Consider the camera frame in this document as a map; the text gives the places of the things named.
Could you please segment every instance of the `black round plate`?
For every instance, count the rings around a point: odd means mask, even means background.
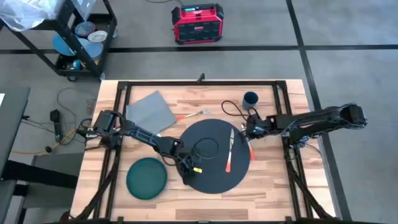
[[[229,139],[231,129],[234,129],[234,144],[231,156],[231,172],[227,173],[226,162],[229,154]],[[193,156],[195,167],[201,168],[202,173],[195,173],[195,177],[188,183],[193,189],[209,194],[219,194],[237,186],[249,169],[250,152],[247,142],[240,135],[239,130],[232,124],[219,119],[206,119],[191,125],[181,135],[180,139],[185,147],[193,147],[203,138],[214,139],[219,149],[213,159],[200,159]],[[204,140],[197,144],[201,155],[213,157],[216,152],[214,141]]]

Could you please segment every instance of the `gray cloth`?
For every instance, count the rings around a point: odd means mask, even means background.
[[[177,122],[159,91],[127,106],[126,118],[154,134]]]

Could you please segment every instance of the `blue cup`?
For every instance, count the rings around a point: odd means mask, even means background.
[[[248,110],[249,108],[254,107],[258,101],[259,96],[257,96],[255,92],[247,92],[243,96],[242,107],[243,109]]]

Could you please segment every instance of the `white plate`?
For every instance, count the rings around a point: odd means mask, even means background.
[[[103,30],[99,30],[96,31],[92,34],[90,34],[87,39],[91,42],[102,42],[106,40],[106,36],[108,36],[108,33],[103,31]]]

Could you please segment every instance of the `butcher block tabletop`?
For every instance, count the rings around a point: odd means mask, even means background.
[[[131,80],[150,82],[151,80]],[[301,80],[285,80],[293,114],[309,112],[308,101]],[[117,92],[118,80],[103,81],[93,116],[93,123],[101,110],[112,110]],[[256,105],[263,119],[277,114],[274,92],[271,86],[262,85],[137,85],[132,86],[130,104],[159,91],[176,116],[195,113],[203,109],[211,112],[177,121],[162,131],[161,136],[179,138],[193,123],[203,119],[222,119],[238,129],[244,122],[240,116],[228,116],[221,110],[221,103],[230,100],[242,110],[243,95],[247,91],[258,94]],[[122,91],[119,110],[123,108],[126,91]],[[225,104],[225,110],[237,113],[232,105]],[[99,139],[87,142],[87,147],[97,146]],[[320,205],[335,215],[325,169],[318,151],[317,140],[308,142],[312,147],[301,148],[301,155],[308,188]],[[124,221],[283,221],[294,217],[292,197],[284,159],[284,150],[280,136],[267,136],[251,141],[255,159],[250,161],[249,170],[244,179],[233,189],[222,194],[205,194],[184,185],[175,167],[165,166],[168,180],[165,190],[155,199],[139,200],[134,198],[126,186],[129,168],[143,157],[154,157],[161,161],[153,148],[133,138],[124,137],[118,178],[114,193],[111,219],[124,217]],[[81,213],[98,189],[104,157],[104,148],[85,152],[76,187],[71,216]],[[113,154],[109,163],[110,170]],[[302,215],[305,207],[300,189],[297,188]],[[108,192],[105,192],[101,205],[100,218],[104,217]]]

